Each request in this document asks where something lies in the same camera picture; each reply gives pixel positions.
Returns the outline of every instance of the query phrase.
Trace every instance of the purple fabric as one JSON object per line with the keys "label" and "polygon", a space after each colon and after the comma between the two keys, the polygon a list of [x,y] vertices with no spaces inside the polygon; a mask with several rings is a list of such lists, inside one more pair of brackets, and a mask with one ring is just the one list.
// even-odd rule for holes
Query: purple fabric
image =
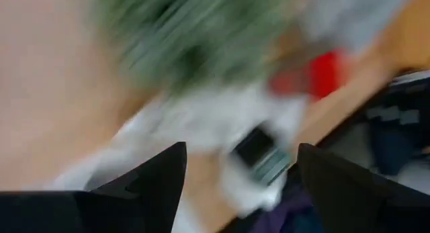
{"label": "purple fabric", "polygon": [[282,201],[270,212],[265,212],[257,220],[251,233],[280,233],[288,214],[312,206],[310,196],[300,191],[287,201]]}

